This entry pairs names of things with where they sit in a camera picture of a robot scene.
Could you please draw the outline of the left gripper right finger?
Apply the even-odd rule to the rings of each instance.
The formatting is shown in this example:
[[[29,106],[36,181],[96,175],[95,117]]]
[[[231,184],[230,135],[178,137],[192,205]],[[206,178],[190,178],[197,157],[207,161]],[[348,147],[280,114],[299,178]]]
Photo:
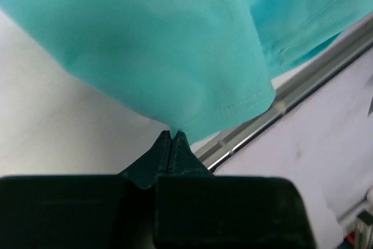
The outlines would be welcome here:
[[[216,176],[175,135],[154,185],[157,248],[315,248],[300,193],[280,177]]]

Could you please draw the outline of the teal t shirt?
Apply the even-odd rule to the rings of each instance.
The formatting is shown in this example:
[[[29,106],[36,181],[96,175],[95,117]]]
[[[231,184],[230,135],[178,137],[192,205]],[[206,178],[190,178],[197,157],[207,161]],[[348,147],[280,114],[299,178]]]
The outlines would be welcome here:
[[[70,74],[192,142],[275,99],[271,80],[372,12],[372,0],[1,0]]]

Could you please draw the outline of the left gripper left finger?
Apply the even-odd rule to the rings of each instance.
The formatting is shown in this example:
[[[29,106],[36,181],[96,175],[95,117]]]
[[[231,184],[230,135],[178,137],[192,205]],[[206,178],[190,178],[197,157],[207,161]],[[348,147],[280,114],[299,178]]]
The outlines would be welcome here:
[[[1,178],[2,248],[138,248],[151,232],[156,177],[171,137],[163,131],[124,171]]]

